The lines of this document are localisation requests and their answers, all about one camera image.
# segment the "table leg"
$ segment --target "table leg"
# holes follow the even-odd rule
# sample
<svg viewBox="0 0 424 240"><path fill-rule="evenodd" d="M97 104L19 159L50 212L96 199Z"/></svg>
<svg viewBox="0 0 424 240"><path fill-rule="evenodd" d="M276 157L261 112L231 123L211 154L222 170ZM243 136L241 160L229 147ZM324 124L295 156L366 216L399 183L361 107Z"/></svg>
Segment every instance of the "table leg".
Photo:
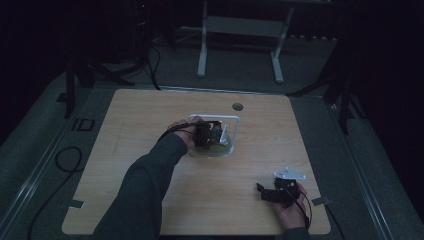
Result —
<svg viewBox="0 0 424 240"><path fill-rule="evenodd" d="M207 7L208 2L203 1L203 22L202 22L202 48L200 49L199 66L197 68L197 76L204 77L206 72L206 57L208 49L206 47L206 35L207 35Z"/></svg>
<svg viewBox="0 0 424 240"><path fill-rule="evenodd" d="M283 74L281 72L280 60L278 57L280 56L281 48L283 47L284 39L286 39L287 29L290 24L290 20L293 16L294 8L290 8L287 13L286 20L284 21L283 28L281 29L281 34L278 38L278 46L275 51L271 52L271 61L272 66L274 68L275 81L277 83L282 83L284 81Z"/></svg>

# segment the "person's arm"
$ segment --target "person's arm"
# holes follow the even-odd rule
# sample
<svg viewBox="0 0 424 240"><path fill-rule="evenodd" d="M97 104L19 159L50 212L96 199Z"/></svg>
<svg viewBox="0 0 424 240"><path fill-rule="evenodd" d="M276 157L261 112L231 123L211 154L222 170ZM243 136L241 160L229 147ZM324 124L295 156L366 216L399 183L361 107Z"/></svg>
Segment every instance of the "person's arm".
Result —
<svg viewBox="0 0 424 240"><path fill-rule="evenodd" d="M300 191L306 195L306 191L300 183L297 183ZM305 211L305 195L300 194L297 202ZM292 204L284 208L281 204L272 203L274 211L277 213L281 226L284 228L284 240L309 240L311 239L308 230L305 227L305 216L297 204Z"/></svg>
<svg viewBox="0 0 424 240"><path fill-rule="evenodd" d="M162 200L174 167L193 146L189 133L169 133L147 155L135 161L125 174L117 197L94 230L92 239L158 239Z"/></svg>

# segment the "cable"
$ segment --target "cable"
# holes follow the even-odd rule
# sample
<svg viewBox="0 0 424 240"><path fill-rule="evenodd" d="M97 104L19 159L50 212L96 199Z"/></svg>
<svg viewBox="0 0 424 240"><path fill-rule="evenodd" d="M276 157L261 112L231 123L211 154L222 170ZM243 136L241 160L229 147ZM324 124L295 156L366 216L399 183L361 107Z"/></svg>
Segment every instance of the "cable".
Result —
<svg viewBox="0 0 424 240"><path fill-rule="evenodd" d="M334 222L336 223L337 228L339 229L340 235L342 236L342 239L346 239L344 236L344 233L342 231L342 228L340 227L339 222L337 222L336 218L334 217L333 212L330 210L330 208L327 206L327 204L324 204L325 209L328 210L328 212L330 213L331 217L333 218Z"/></svg>
<svg viewBox="0 0 424 240"><path fill-rule="evenodd" d="M170 129L168 129L168 130L166 130L163 134L162 134L162 136L160 136L159 137L159 139L158 139L158 141L157 142L159 142L160 140L162 140L166 135L168 135L169 133L171 133L171 132L175 132L175 131L185 131L185 130L181 130L181 129L183 129L183 128L187 128L187 127L190 127L190 126L197 126L197 125L202 125L202 124L205 124L205 123L213 123L213 124L216 124L216 123L219 123L219 121L200 121L200 122L195 122L195 123L184 123L184 124L180 124L180 125L177 125L177 126L174 126L174 127L172 127L172 128L170 128Z"/></svg>
<svg viewBox="0 0 424 240"><path fill-rule="evenodd" d="M312 207L311 204L309 202L309 199L306 197L305 194L302 193L302 191L300 191L306 198L308 205L309 205L309 213L310 213L310 218L308 218L308 215L306 215L305 210L303 210L302 206L300 206L300 204L297 202L297 199L295 199L293 197L293 195L289 192L289 190L287 190L286 188L283 188L284 191L287 192L287 194L291 197L291 199L293 200L293 202L299 207L300 211L303 213L303 216L305 217L305 228L309 229L309 227L311 226L311 222L312 222Z"/></svg>
<svg viewBox="0 0 424 240"><path fill-rule="evenodd" d="M59 156L63 153L63 152L65 152L65 151L68 151L68 150L76 150L77 152L78 152L78 162L77 162L77 164L75 165L75 167L72 169L72 170L68 170L68 169L66 169L66 168L64 168L64 167L62 167L61 165L60 165L60 163L59 163ZM56 190L47 198L47 200L43 203L43 205L38 209L38 211L37 211L37 213L35 214L35 216L34 216L34 218L32 219L32 221L31 221L31 224L30 224L30 226L29 226L29 228L28 228L28 232L27 232L27 239L28 240L31 240L32 239L32 230L33 230L33 228L34 228L34 225L35 225L35 222L36 222L36 220L37 220L37 218L39 217L39 215L41 214L41 212L44 210L44 208L47 206L47 204L50 202L50 200L56 195L56 193L66 184L66 182L68 182L68 180L72 177L72 175L74 175L74 173L77 173L77 172L81 172L81 171L84 171L84 168L81 168L81 169L77 169L78 167L79 167L79 165L80 165L80 163L81 163L81 161L82 161L82 152L81 152L81 150L78 148L78 147L67 147L67 148L64 148L64 149L62 149L62 150L60 150L57 154L56 154L56 156L55 156L55 163L56 163L56 166L61 170L61 171L64 171L64 172L67 172L67 173L69 173L69 175L68 175L68 177L66 177L66 179L62 182L62 184L60 184L60 186L58 187L58 188L56 188Z"/></svg>
<svg viewBox="0 0 424 240"><path fill-rule="evenodd" d="M311 223L312 223L312 207L311 207L311 202L309 202L309 198L306 196L306 194L304 194L302 191L300 191L300 193L303 195L303 196L305 196L305 198L306 198L306 201L307 201L307 203L308 203L308 206L309 206L309 226L311 226Z"/></svg>
<svg viewBox="0 0 424 240"><path fill-rule="evenodd" d="M152 80L152 84L153 84L153 86L155 86L156 90L161 90L161 88L159 87L157 80L156 80L156 71L158 69L159 62L160 62L160 52L155 47L153 47L153 46L151 46L151 47L158 54L158 60L156 62L155 68L152 69L152 64L150 63L150 59L149 59L149 57L147 57L147 64L149 65L149 69L150 69L150 75L147 73L147 76L149 76L150 79Z"/></svg>

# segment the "white metal frame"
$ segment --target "white metal frame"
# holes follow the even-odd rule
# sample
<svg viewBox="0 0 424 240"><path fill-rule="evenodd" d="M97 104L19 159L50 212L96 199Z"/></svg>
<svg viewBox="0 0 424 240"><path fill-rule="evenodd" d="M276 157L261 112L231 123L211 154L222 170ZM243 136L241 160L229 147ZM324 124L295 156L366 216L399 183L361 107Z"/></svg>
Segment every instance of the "white metal frame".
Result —
<svg viewBox="0 0 424 240"><path fill-rule="evenodd" d="M231 34L244 34L264 37L278 37L278 45L274 51L271 52L271 61L274 68L275 81L277 83L283 82L283 74L279 56L283 46L284 39L286 38L287 29L293 15L294 8L290 8L284 22L268 21L257 19L242 19L242 18L229 18L220 16L208 16L207 9L208 1L203 1L203 22L202 22L202 47L200 50L199 66L197 75L204 77L206 72L206 58L207 58L207 45L206 36L208 32L220 32Z"/></svg>

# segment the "small hole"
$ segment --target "small hole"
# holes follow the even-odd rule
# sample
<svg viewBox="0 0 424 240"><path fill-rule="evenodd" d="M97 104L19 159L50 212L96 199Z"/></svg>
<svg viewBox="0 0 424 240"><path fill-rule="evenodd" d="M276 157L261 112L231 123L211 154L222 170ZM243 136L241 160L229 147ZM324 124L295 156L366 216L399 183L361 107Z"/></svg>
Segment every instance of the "small hole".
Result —
<svg viewBox="0 0 424 240"><path fill-rule="evenodd" d="M236 110L236 111L241 111L241 110L243 110L243 105L241 103L234 103L233 109Z"/></svg>

